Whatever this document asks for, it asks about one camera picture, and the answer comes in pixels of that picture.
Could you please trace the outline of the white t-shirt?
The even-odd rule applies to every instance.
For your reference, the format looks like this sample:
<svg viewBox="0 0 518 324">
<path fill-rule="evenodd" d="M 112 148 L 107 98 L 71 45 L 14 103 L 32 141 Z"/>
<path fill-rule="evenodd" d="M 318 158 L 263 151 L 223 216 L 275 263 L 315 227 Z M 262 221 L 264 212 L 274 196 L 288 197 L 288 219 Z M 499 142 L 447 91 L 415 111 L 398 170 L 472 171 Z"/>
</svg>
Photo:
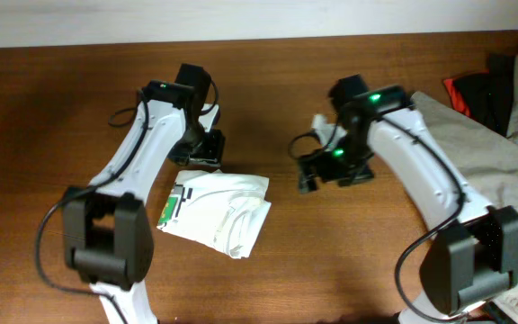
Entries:
<svg viewBox="0 0 518 324">
<path fill-rule="evenodd" d="M 259 175 L 181 171 L 157 228 L 234 259 L 248 258 L 272 206 L 265 200 L 269 183 Z"/>
</svg>

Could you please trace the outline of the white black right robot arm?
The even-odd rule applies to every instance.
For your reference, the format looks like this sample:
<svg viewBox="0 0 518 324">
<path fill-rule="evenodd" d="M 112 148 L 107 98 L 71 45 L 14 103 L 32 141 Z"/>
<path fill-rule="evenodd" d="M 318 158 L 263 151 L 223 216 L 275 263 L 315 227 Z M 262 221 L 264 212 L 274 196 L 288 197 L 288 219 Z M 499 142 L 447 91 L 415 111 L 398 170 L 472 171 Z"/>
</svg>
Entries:
<svg viewBox="0 0 518 324">
<path fill-rule="evenodd" d="M 469 312 L 518 284 L 518 212 L 495 207 L 474 189 L 437 144 L 423 115 L 399 85 L 370 90 L 352 75 L 328 92 L 336 112 L 329 123 L 317 114 L 307 137 L 320 147 L 296 157 L 299 191 L 318 183 L 340 186 L 370 181 L 370 160 L 380 157 L 405 187 L 427 227 L 398 258 L 394 277 L 425 241 L 432 245 L 419 267 L 423 287 L 406 304 L 399 323 L 466 323 Z"/>
</svg>

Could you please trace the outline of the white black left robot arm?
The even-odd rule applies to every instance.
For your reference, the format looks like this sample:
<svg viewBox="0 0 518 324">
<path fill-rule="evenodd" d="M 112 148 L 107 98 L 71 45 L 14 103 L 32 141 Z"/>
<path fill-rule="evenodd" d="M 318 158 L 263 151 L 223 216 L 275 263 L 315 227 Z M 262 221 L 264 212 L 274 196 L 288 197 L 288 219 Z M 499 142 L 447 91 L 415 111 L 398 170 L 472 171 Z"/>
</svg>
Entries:
<svg viewBox="0 0 518 324">
<path fill-rule="evenodd" d="M 132 126 L 107 166 L 86 188 L 70 187 L 61 206 L 67 267 L 89 284 L 110 323 L 155 323 L 145 278 L 154 255 L 146 204 L 166 160 L 219 167 L 225 138 L 218 88 L 203 68 L 183 63 L 173 82 L 138 91 Z"/>
</svg>

